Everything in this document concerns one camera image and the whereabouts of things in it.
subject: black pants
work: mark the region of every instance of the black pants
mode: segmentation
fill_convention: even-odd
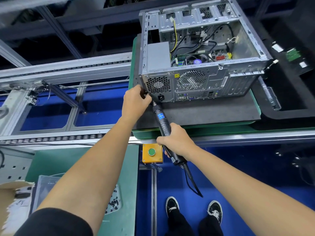
[[[212,215],[200,221],[199,236],[223,236],[219,221]],[[191,226],[178,209],[171,210],[168,218],[168,232],[165,236],[194,236]]]

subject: white shoe sole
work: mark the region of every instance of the white shoe sole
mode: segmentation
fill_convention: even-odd
[[[222,206],[221,206],[221,204],[220,204],[218,201],[216,201],[216,200],[211,201],[210,204],[208,205],[208,210],[207,210],[207,212],[209,212],[210,206],[211,206],[213,203],[217,203],[217,204],[220,206],[220,209],[221,209],[221,223],[222,223],[223,211],[222,211]]]
[[[177,204],[177,207],[178,207],[178,210],[179,210],[179,204],[178,204],[177,200],[173,196],[170,196],[170,197],[167,198],[166,203],[165,203],[166,214],[167,214],[167,202],[168,202],[169,199],[175,200],[175,202]]]

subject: forearm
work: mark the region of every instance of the forearm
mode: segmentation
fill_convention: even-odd
[[[196,147],[189,158],[256,235],[313,235],[315,212]]]
[[[96,235],[120,175],[132,126],[119,119],[57,182],[39,208],[73,213],[85,219]]]

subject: black mat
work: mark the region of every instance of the black mat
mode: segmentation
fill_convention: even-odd
[[[141,35],[138,35],[133,86],[141,84],[138,75],[140,38]],[[163,103],[162,106],[169,122],[175,122],[181,126],[260,120],[258,109],[250,92],[243,97],[170,102]],[[134,126],[134,130],[157,127],[152,107],[149,106]]]

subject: screwdriver grip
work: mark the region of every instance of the screwdriver grip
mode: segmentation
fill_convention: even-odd
[[[159,128],[163,137],[171,135],[171,126],[160,106],[153,106],[153,111],[155,112],[155,118],[159,124]],[[171,151],[167,146],[164,146],[165,151],[168,156],[171,158],[174,165],[181,165],[187,163],[187,160],[180,155],[177,155],[175,152]]]

